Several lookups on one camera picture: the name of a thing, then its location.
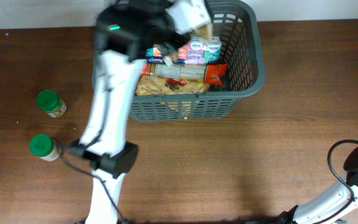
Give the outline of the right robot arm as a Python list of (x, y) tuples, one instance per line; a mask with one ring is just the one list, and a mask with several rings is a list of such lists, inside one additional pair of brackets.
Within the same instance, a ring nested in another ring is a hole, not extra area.
[[(335, 148), (342, 144), (355, 144), (357, 147), (345, 160), (343, 175), (339, 175), (334, 170), (331, 159)], [(358, 141), (345, 139), (334, 143), (328, 151), (327, 162), (337, 182), (312, 201), (283, 212), (277, 223), (336, 223), (358, 208)]]

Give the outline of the yellow instant coffee bag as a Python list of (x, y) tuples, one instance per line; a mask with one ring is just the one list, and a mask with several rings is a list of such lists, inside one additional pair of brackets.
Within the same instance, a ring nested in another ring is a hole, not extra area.
[(187, 119), (199, 104), (192, 96), (205, 94), (208, 89), (204, 83), (143, 76), (135, 90), (130, 117), (137, 121)]

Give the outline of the orange spaghetti pasta packet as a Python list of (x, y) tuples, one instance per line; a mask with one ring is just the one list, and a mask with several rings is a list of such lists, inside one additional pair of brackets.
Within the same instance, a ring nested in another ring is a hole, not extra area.
[(223, 87), (221, 77), (228, 69), (228, 64), (185, 64), (185, 65), (165, 65), (148, 63), (142, 76), (153, 75), (159, 78), (171, 78), (174, 80), (189, 80), (203, 82), (209, 85)]

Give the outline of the dark grey plastic basket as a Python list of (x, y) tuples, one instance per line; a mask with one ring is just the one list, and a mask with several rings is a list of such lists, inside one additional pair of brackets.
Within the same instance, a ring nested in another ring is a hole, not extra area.
[(209, 85), (205, 94), (192, 98), (199, 104), (187, 119), (227, 116), (239, 100), (258, 92), (265, 81), (262, 46), (252, 8), (242, 1), (207, 1), (212, 37), (222, 43), (218, 64), (228, 64), (223, 87)]

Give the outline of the white blue tissue pack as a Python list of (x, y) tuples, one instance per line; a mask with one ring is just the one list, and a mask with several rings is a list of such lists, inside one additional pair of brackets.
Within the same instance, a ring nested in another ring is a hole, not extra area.
[(221, 46), (222, 43), (219, 37), (212, 37), (208, 42), (201, 37), (193, 35), (186, 45), (178, 49), (176, 57), (163, 57), (156, 47), (148, 49), (145, 56), (148, 63), (166, 64), (169, 66), (218, 64)]

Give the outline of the brown pastry snack bag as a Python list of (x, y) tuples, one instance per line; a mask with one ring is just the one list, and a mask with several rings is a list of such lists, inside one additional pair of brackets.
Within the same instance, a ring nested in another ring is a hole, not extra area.
[[(212, 23), (206, 24), (202, 27), (194, 29), (190, 32), (191, 35), (201, 37), (206, 41), (210, 41), (213, 35), (213, 25)], [(166, 65), (171, 66), (176, 63), (178, 60), (178, 50), (172, 52), (169, 55), (164, 56), (163, 61)]]

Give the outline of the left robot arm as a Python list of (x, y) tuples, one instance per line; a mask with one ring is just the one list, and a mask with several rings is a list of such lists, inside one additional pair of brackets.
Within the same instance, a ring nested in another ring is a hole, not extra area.
[(204, 1), (115, 2), (97, 16), (91, 113), (82, 137), (65, 146), (61, 156), (90, 164), (86, 175), (93, 180), (93, 191), (86, 223), (124, 219), (117, 202), (139, 151), (126, 141), (126, 125), (146, 51), (159, 45), (164, 55), (173, 53), (210, 21)]

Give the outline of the green lid jar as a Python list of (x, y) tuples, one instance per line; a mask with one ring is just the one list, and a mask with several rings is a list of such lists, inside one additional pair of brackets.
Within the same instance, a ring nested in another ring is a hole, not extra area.
[(62, 146), (50, 136), (38, 134), (30, 141), (30, 151), (33, 155), (50, 162), (60, 157)]
[(53, 90), (44, 90), (37, 95), (37, 106), (53, 118), (65, 114), (67, 106), (60, 96)]

